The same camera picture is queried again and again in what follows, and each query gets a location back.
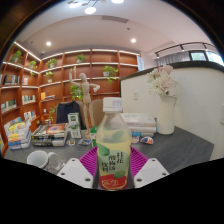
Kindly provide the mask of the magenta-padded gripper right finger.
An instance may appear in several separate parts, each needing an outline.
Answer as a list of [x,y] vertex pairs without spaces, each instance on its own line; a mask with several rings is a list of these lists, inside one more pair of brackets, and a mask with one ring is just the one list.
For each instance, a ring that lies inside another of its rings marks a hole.
[[135,188],[141,188],[169,175],[156,158],[148,159],[135,148],[131,148],[130,169]]

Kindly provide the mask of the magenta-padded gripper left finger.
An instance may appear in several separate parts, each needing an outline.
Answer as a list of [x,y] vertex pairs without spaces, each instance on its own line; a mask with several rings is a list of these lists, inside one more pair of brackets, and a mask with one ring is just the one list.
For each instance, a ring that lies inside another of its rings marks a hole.
[[94,147],[80,158],[71,158],[58,176],[81,187],[92,188],[96,172],[97,148]]

